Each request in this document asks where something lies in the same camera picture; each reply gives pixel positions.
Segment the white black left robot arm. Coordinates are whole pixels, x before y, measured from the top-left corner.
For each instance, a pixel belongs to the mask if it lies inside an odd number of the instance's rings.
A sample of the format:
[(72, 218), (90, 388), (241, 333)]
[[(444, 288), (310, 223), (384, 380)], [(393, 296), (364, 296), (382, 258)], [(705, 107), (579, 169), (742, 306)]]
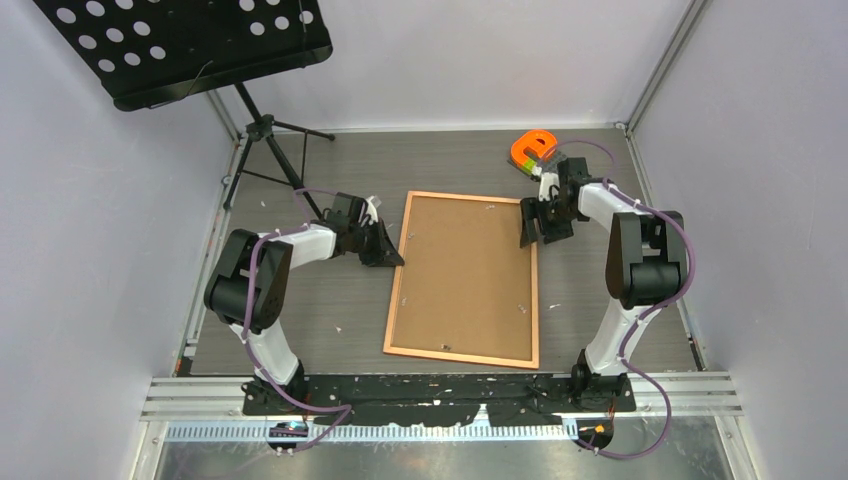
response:
[(247, 396), (270, 402), (280, 412), (329, 414), (347, 407), (307, 404), (305, 369), (286, 338), (280, 319), (292, 270), (347, 253), (369, 268), (401, 267), (405, 261), (389, 238), (379, 201), (336, 192), (314, 220), (290, 231), (233, 231), (204, 291), (208, 310), (234, 332), (254, 369)]

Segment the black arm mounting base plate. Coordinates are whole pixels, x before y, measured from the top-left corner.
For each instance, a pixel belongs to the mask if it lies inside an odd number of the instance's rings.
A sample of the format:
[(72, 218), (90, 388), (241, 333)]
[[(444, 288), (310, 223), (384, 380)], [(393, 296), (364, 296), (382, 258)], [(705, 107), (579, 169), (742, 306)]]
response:
[(554, 425), (561, 414), (635, 411), (629, 380), (574, 392), (561, 374), (318, 374), (296, 381), (285, 400), (270, 383), (242, 383), (247, 416), (295, 415), (321, 426), (466, 426), (484, 412), (497, 426)]

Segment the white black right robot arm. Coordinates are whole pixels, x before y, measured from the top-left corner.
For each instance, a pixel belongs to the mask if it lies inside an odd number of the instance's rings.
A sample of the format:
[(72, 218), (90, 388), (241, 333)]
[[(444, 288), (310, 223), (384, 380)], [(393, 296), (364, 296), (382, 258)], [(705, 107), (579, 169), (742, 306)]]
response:
[(690, 255), (682, 216), (658, 211), (595, 178), (583, 158), (565, 158), (555, 171), (532, 175), (538, 192), (520, 202), (521, 247), (574, 234), (595, 221), (608, 233), (604, 270), (610, 301), (594, 339), (581, 350), (566, 382), (569, 400), (596, 410), (623, 396), (634, 371), (631, 356), (650, 322), (688, 286)]

